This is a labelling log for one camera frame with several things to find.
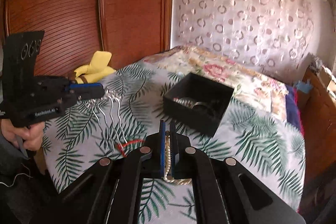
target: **wardrobe door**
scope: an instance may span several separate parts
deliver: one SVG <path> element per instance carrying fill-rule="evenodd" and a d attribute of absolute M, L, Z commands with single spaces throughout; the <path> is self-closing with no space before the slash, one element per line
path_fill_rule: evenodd
<path fill-rule="evenodd" d="M 102 41 L 119 69 L 164 48 L 165 0 L 100 0 Z"/>
<path fill-rule="evenodd" d="M 36 75 L 65 75 L 101 49 L 98 0 L 6 0 L 7 34 L 45 30 Z"/>

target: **screw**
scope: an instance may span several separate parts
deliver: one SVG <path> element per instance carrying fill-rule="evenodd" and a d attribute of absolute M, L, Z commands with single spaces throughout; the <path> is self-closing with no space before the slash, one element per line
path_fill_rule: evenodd
<path fill-rule="evenodd" d="M 151 151 L 151 149 L 148 146 L 143 146 L 142 148 L 140 148 L 140 152 L 142 154 L 148 154 Z"/>
<path fill-rule="evenodd" d="M 195 154 L 196 149 L 193 148 L 193 147 L 187 147 L 187 148 L 185 149 L 185 152 L 186 152 L 187 154 Z"/>
<path fill-rule="evenodd" d="M 110 162 L 111 162 L 111 160 L 109 158 L 102 158 L 102 159 L 99 160 L 99 164 L 101 166 L 107 166 L 107 165 L 110 164 Z"/>
<path fill-rule="evenodd" d="M 227 158 L 225 159 L 225 163 L 230 166 L 236 165 L 237 161 L 234 158 Z"/>

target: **open black box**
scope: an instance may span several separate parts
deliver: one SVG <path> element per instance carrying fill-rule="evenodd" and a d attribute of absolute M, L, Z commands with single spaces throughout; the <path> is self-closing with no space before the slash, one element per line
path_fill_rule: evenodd
<path fill-rule="evenodd" d="M 230 103 L 234 89 L 208 78 L 189 73 L 163 96 L 163 110 L 170 117 L 213 137 Z M 191 109 L 174 98 L 192 98 L 211 105 L 214 115 L 204 109 Z"/>

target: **floral bedspread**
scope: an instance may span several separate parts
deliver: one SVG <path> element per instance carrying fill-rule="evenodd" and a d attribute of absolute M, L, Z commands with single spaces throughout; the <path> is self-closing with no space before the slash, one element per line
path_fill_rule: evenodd
<path fill-rule="evenodd" d="M 168 52 L 144 58 L 170 72 L 185 75 L 194 72 L 235 88 L 234 97 L 253 107 L 271 112 L 285 121 L 288 93 L 286 85 L 266 75 L 196 46 L 178 46 Z"/>
<path fill-rule="evenodd" d="M 125 131 L 128 141 L 125 154 L 140 147 L 147 135 L 158 132 L 160 119 L 170 121 L 163 112 L 162 96 L 181 78 L 179 74 L 140 61 L 102 80 L 104 85 L 120 90 L 124 95 L 121 125 L 117 123 L 116 106 L 112 114 L 119 137 L 120 126 Z M 100 107 L 109 113 L 109 103 L 101 103 Z M 112 132 L 109 115 L 106 115 L 105 123 L 103 114 L 98 110 L 95 113 L 102 130 L 108 132 L 109 128 Z M 305 142 L 291 124 L 276 119 L 269 111 L 232 98 L 213 138 L 201 135 L 181 122 L 177 122 L 176 127 L 179 133 L 189 136 L 194 147 L 210 157 L 218 160 L 229 156 L 236 158 L 293 209 L 298 208 L 305 174 Z M 42 146 L 58 192 L 98 159 L 110 157 L 115 160 L 124 156 L 117 148 L 112 150 L 113 135 L 109 137 L 109 149 L 101 145 L 102 130 L 84 102 L 68 109 L 66 115 L 46 122 Z M 138 222 L 196 223 L 192 186 L 145 179 Z"/>

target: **yellow plush toy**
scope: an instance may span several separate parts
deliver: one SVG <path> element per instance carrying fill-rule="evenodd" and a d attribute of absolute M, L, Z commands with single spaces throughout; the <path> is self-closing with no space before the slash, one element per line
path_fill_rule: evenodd
<path fill-rule="evenodd" d="M 112 54 L 96 51 L 89 65 L 80 66 L 74 72 L 78 84 L 95 83 L 103 77 L 112 74 L 115 70 L 108 66 Z"/>

